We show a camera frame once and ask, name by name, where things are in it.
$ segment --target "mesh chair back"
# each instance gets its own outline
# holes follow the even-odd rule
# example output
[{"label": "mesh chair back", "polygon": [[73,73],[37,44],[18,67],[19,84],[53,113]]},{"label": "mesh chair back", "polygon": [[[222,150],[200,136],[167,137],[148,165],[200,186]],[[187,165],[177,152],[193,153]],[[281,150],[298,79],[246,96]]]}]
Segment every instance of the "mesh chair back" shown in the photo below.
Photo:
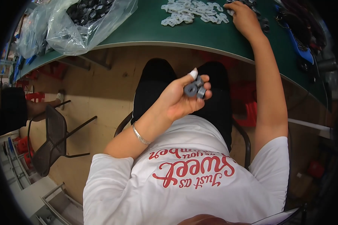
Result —
[{"label": "mesh chair back", "polygon": [[49,173],[50,167],[62,155],[66,155],[66,140],[51,153],[52,147],[67,135],[67,125],[63,115],[50,105],[46,106],[46,142],[35,152],[32,164],[41,176]]},{"label": "mesh chair back", "polygon": [[[63,137],[66,137],[67,126],[63,115],[54,107],[46,106],[46,140],[55,145]],[[66,155],[66,140],[60,143],[53,151],[52,157]]]}]

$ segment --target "seated person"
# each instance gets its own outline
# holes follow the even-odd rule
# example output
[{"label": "seated person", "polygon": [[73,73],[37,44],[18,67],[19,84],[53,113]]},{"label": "seated person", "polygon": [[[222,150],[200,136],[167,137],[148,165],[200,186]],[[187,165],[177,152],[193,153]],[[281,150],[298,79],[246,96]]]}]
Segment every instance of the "seated person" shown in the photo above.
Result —
[{"label": "seated person", "polygon": [[226,4],[256,63],[257,127],[250,171],[230,156],[232,110],[224,66],[198,68],[205,99],[188,97],[194,81],[163,59],[144,67],[132,126],[96,154],[84,188],[85,224],[253,223],[283,211],[289,176],[288,118],[270,43],[257,16]]},{"label": "seated person", "polygon": [[[59,105],[64,102],[64,90],[58,92],[57,98],[49,102],[26,100],[23,88],[0,87],[0,136],[26,126],[26,121],[45,111],[46,106]],[[37,122],[45,119],[45,114],[33,119]]]}]

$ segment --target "black chair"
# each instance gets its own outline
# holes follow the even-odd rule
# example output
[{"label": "black chair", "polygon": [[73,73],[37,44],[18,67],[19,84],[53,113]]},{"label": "black chair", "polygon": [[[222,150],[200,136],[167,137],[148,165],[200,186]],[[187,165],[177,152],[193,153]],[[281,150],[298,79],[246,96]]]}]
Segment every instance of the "black chair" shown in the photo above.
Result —
[{"label": "black chair", "polygon": [[[133,117],[133,112],[129,113],[129,115],[119,124],[118,128],[115,131],[114,137],[117,136],[124,127],[131,121]],[[250,165],[250,139],[248,137],[248,134],[245,132],[245,130],[235,121],[234,118],[232,118],[232,123],[235,126],[235,128],[239,131],[239,133],[242,135],[244,142],[245,142],[245,160],[244,160],[244,168],[249,170]]]},{"label": "black chair", "polygon": [[50,167],[60,156],[74,158],[90,154],[66,154],[66,139],[75,132],[77,132],[79,129],[84,127],[86,124],[97,118],[97,116],[94,116],[85,123],[81,124],[79,127],[75,128],[73,131],[68,132],[64,116],[55,109],[56,107],[64,105],[68,102],[70,102],[70,100],[65,101],[55,107],[47,105],[45,112],[36,115],[29,121],[28,137],[30,137],[29,134],[32,120],[40,115],[46,114],[46,142],[34,153],[33,157],[31,157],[31,155],[29,154],[29,156],[31,157],[31,163],[33,164],[37,173],[39,173],[42,177],[45,177],[49,174]]}]

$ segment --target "white pipe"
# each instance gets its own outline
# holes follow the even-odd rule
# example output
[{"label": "white pipe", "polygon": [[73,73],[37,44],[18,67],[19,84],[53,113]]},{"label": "white pipe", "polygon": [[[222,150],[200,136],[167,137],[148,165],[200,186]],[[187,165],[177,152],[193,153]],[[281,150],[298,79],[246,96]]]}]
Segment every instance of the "white pipe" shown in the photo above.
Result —
[{"label": "white pipe", "polygon": [[299,125],[303,125],[303,126],[307,126],[307,127],[311,127],[311,128],[315,128],[315,129],[318,129],[318,130],[323,130],[323,131],[328,131],[328,132],[330,131],[329,127],[322,126],[322,125],[319,125],[319,124],[312,124],[312,123],[304,122],[304,121],[297,120],[297,119],[290,119],[290,118],[288,118],[288,122],[299,124]]}]

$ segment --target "foot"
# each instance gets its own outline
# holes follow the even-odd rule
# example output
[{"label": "foot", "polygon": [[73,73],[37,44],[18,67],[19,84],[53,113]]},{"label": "foot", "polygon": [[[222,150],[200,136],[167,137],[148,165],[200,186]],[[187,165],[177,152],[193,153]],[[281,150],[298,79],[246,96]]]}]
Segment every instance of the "foot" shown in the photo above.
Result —
[{"label": "foot", "polygon": [[[64,97],[65,97],[65,91],[63,89],[60,89],[57,95],[57,99],[60,100],[60,103],[64,102]],[[60,110],[64,110],[64,105],[59,106]]]}]

